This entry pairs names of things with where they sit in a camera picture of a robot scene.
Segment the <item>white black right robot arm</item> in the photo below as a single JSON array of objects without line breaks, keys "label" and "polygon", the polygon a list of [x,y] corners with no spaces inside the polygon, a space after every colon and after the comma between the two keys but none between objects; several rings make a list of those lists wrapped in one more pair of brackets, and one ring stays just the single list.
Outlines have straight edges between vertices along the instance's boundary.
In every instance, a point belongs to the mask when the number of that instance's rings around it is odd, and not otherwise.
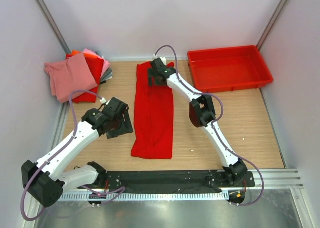
[{"label": "white black right robot arm", "polygon": [[151,68],[147,71],[149,86],[167,86],[189,102],[189,119],[195,127],[203,130],[215,147],[224,169],[226,182],[231,186],[242,183],[248,168],[230,146],[219,127],[212,95],[202,93],[190,85],[174,67],[167,65],[165,57],[153,59],[150,65]]}]

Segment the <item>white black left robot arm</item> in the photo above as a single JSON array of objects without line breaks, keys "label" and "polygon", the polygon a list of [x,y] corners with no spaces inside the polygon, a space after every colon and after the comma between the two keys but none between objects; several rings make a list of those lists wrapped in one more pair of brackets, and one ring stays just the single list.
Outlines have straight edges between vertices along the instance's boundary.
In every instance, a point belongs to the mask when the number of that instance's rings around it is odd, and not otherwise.
[{"label": "white black left robot arm", "polygon": [[23,187],[45,208],[63,193],[91,185],[101,188],[107,171],[97,162],[66,172],[69,163],[90,143],[102,135],[115,138],[133,132],[129,106],[116,97],[103,102],[103,109],[88,110],[76,128],[53,150],[36,162],[27,160],[21,167]]}]

